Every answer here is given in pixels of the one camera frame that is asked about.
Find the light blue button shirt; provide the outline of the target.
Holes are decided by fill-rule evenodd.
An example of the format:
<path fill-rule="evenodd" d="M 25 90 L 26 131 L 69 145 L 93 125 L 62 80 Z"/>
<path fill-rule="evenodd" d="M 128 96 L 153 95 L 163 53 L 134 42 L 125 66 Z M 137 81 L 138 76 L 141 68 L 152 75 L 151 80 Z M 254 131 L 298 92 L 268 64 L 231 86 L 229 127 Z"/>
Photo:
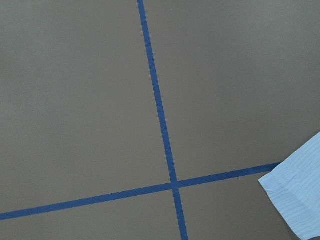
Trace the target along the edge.
<path fill-rule="evenodd" d="M 301 240 L 320 235 L 320 135 L 316 134 L 259 180 L 274 207 Z"/>

